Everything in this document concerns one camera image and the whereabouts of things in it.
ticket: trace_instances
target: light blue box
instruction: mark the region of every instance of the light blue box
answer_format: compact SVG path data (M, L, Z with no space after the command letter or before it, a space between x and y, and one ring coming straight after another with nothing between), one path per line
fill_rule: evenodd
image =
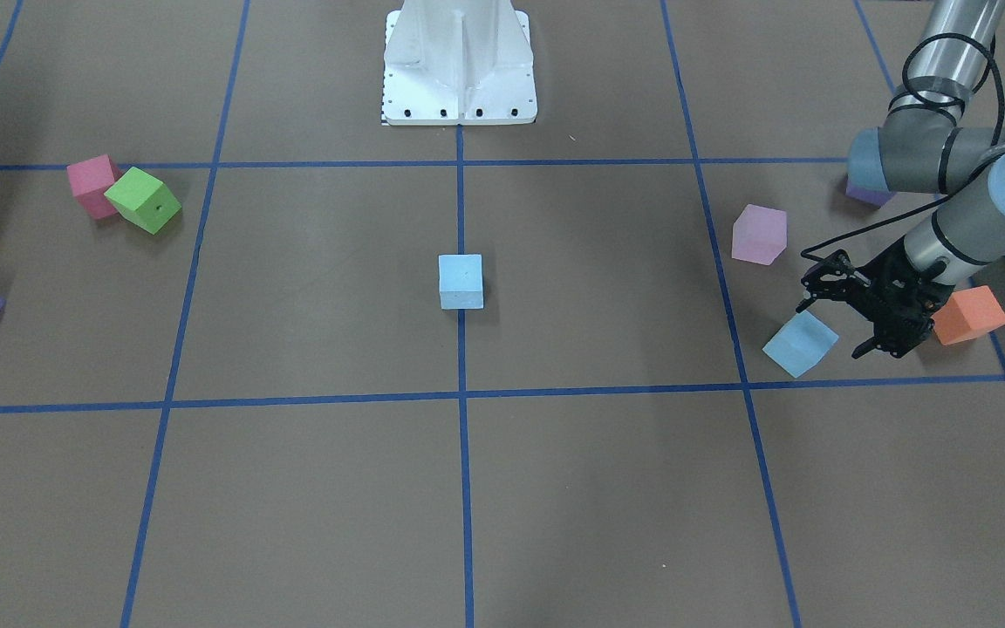
M787 374L799 378L816 366L837 340L840 337L836 333L806 309L782 326L763 351Z
M439 256L439 308L482 309L483 255Z

